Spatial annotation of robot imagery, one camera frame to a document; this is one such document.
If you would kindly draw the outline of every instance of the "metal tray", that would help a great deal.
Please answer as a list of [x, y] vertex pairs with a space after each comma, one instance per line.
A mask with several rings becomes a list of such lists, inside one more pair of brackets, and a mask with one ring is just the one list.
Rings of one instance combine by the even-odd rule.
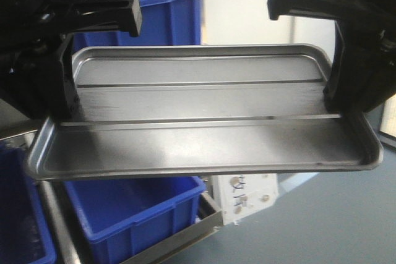
[[74, 56], [78, 118], [47, 119], [35, 179], [372, 169], [364, 115], [329, 114], [317, 48], [87, 48]]

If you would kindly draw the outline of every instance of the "white wall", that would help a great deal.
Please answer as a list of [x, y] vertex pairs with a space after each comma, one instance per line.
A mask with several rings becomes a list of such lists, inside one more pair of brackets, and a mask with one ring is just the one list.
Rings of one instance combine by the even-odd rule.
[[270, 21], [267, 0], [205, 0], [206, 43], [289, 43], [291, 17]]

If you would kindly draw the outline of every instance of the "blue storage bin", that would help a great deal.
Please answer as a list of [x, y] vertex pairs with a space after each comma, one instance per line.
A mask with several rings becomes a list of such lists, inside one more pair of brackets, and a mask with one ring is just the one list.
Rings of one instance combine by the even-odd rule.
[[139, 0], [143, 24], [139, 37], [128, 32], [78, 33], [74, 49], [87, 46], [166, 46], [200, 44], [202, 0]]
[[116, 264], [194, 223], [198, 177], [65, 182], [99, 264]]
[[0, 263], [52, 264], [54, 245], [22, 150], [0, 147]]

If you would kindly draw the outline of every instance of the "robotic arm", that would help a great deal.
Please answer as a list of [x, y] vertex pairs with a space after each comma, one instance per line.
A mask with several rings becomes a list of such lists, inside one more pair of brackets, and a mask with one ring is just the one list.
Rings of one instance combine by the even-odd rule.
[[395, 0], [268, 0], [270, 18], [296, 15], [336, 20], [329, 111], [370, 111], [396, 92]]
[[74, 32], [138, 36], [138, 0], [0, 0], [0, 98], [31, 119], [67, 119], [79, 97], [72, 74]]
[[[72, 34], [140, 31], [138, 0], [0, 0], [0, 98], [32, 119], [73, 116]], [[268, 0], [270, 18], [337, 21], [329, 111], [369, 111], [396, 92], [394, 0]]]

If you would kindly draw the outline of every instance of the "gray floor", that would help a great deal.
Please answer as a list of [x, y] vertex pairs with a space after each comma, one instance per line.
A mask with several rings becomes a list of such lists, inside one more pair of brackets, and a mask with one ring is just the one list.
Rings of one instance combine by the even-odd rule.
[[373, 171], [320, 173], [165, 263], [396, 263], [396, 153]]

